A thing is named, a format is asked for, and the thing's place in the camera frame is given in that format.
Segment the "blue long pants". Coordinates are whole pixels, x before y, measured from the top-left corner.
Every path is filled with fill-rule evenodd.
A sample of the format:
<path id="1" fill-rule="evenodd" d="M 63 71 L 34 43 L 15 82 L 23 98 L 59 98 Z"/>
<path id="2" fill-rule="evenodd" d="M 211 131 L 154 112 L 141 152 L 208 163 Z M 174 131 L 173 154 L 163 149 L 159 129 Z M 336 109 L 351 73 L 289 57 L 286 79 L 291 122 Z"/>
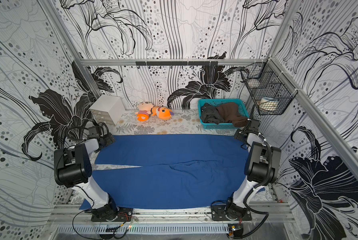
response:
<path id="1" fill-rule="evenodd" d="M 98 185 L 120 207 L 187 209 L 226 200 L 245 179 L 249 156 L 242 143 L 218 135 L 116 136 L 102 149 Z"/>

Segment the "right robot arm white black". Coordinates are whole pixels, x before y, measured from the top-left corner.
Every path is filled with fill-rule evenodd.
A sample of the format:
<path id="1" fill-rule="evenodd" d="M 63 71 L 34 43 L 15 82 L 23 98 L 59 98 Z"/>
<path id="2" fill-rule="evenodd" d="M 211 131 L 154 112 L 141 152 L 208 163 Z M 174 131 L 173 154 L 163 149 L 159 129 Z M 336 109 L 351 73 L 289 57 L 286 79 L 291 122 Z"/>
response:
<path id="1" fill-rule="evenodd" d="M 268 184 L 275 182 L 279 172 L 281 149 L 273 147 L 259 132 L 259 121 L 248 119 L 248 125 L 237 130 L 234 138 L 243 142 L 249 152 L 241 186 L 228 199 L 225 211 L 229 220 L 237 220 L 250 211 L 249 203 L 254 195 Z"/>

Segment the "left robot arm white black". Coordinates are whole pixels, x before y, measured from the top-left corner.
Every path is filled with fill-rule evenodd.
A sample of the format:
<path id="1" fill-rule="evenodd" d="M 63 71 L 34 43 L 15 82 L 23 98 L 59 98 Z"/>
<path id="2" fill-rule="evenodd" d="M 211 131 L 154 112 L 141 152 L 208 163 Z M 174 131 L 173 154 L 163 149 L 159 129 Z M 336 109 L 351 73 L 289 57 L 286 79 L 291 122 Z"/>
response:
<path id="1" fill-rule="evenodd" d="M 119 208 L 111 195 L 95 181 L 90 160 L 92 153 L 115 142 L 107 124 L 98 123 L 89 128 L 70 127 L 66 135 L 77 144 L 54 152 L 56 183 L 80 193 L 89 203 L 87 211 L 96 219 L 114 221 L 118 217 Z"/>

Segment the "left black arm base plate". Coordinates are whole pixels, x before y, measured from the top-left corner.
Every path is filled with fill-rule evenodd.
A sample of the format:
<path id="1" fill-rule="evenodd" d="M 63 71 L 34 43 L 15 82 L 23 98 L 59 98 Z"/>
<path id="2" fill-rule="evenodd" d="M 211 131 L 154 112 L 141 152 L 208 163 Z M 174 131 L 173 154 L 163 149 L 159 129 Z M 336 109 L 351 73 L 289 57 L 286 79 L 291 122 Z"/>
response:
<path id="1" fill-rule="evenodd" d="M 133 216 L 133 208 L 118 207 L 115 213 L 110 211 L 108 214 L 92 215 L 92 222 L 130 222 Z"/>

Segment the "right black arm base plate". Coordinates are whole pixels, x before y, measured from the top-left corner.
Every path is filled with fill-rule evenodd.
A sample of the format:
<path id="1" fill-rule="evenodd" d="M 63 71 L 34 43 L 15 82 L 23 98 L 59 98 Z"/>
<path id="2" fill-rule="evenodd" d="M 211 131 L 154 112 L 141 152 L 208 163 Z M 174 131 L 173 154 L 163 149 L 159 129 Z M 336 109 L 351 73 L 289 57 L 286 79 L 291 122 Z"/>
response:
<path id="1" fill-rule="evenodd" d="M 251 221 L 251 213 L 246 208 L 226 205 L 213 205 L 211 206 L 212 220 L 213 221 Z"/>

